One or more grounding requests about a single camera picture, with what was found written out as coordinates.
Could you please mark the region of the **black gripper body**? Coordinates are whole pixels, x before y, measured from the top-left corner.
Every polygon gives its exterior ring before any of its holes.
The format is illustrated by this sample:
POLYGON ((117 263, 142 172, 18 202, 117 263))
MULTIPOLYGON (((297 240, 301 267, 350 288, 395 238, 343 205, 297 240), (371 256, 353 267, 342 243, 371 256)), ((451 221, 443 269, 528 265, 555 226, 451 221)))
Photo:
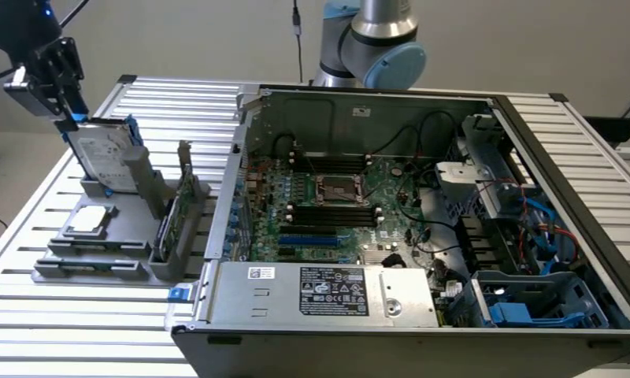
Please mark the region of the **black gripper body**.
POLYGON ((13 66, 38 67, 42 52, 61 35, 49 1, 0 0, 0 50, 13 66))

